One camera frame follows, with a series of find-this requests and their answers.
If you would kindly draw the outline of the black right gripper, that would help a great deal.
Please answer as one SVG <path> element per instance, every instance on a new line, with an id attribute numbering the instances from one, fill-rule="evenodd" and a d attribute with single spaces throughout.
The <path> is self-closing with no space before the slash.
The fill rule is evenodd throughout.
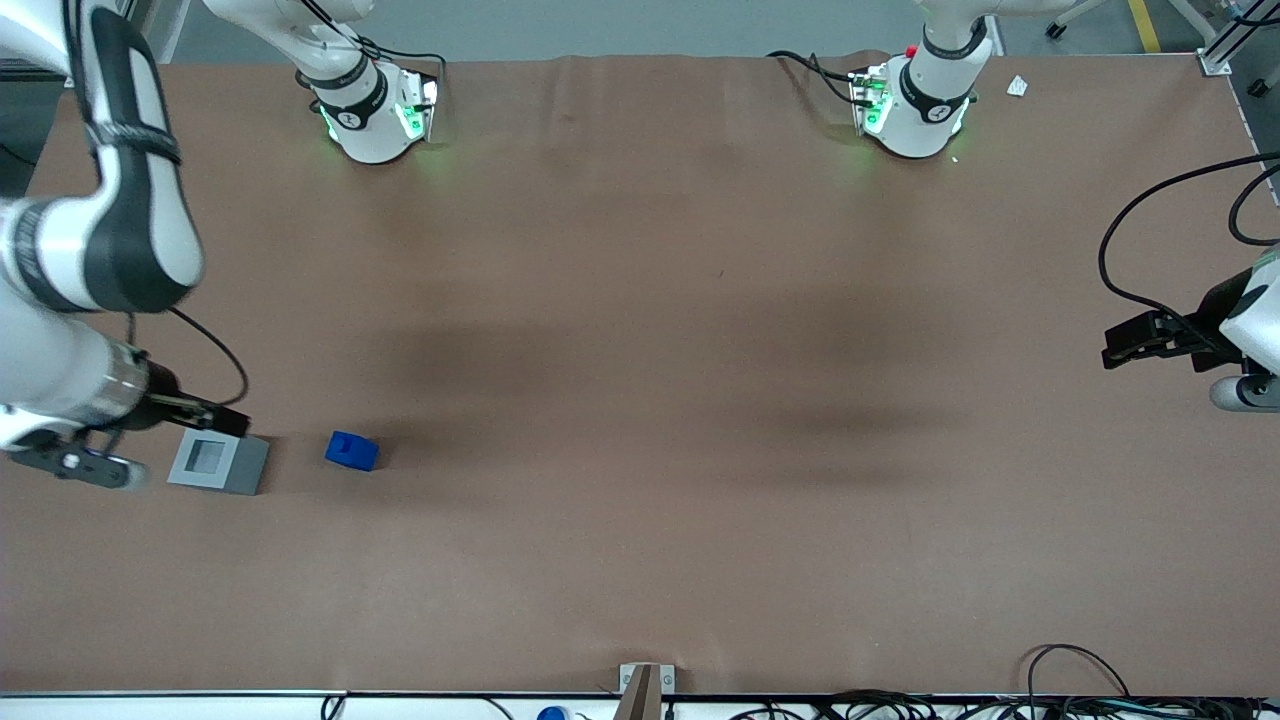
<path id="1" fill-rule="evenodd" d="M 163 423 L 179 424 L 189 419 L 195 429 L 211 430 L 224 436 L 246 437 L 251 418 L 233 407 L 183 393 L 177 375 L 155 361 L 146 361 L 147 383 L 140 398 L 140 429 L 147 430 Z"/>

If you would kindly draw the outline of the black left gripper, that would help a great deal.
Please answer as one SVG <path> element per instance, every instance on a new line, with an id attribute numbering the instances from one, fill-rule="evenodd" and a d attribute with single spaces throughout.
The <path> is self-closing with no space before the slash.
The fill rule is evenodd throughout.
<path id="1" fill-rule="evenodd" d="M 1225 337 L 1220 325 L 1239 304 L 1252 277 L 1252 269 L 1210 288 L 1197 310 L 1189 315 L 1196 328 L 1213 342 L 1213 348 L 1193 354 L 1193 333 L 1174 315 L 1164 311 L 1144 311 L 1121 322 L 1103 333 L 1102 364 L 1115 370 L 1129 363 L 1146 359 L 1171 359 L 1192 354 L 1196 373 L 1206 373 L 1224 365 L 1240 365 L 1242 351 Z"/>

